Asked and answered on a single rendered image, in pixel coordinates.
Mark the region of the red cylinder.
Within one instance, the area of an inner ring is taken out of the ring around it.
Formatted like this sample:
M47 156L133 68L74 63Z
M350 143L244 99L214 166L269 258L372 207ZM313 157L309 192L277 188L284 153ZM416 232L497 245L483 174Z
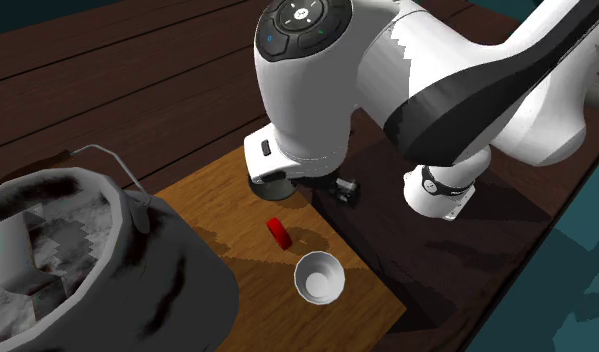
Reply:
M287 250L292 246L293 242L288 231L277 218L269 219L266 226L282 250Z

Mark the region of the white bowl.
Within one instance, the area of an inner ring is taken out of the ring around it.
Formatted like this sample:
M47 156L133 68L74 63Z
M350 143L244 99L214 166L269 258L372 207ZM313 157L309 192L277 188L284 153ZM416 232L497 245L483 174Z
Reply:
M328 252L312 251L295 266L295 288L304 300L314 305L328 305L337 300L345 281L343 266Z

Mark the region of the light wooden table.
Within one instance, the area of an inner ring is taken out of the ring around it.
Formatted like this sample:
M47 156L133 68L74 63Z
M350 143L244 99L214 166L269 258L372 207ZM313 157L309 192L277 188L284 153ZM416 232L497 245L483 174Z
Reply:
M248 186L236 149L158 192L231 268L239 313L216 352L370 352L405 306L312 205L295 192L269 202ZM282 250L266 226L277 218L292 246ZM294 285L297 262L312 251L335 256L344 290L328 305L304 300Z

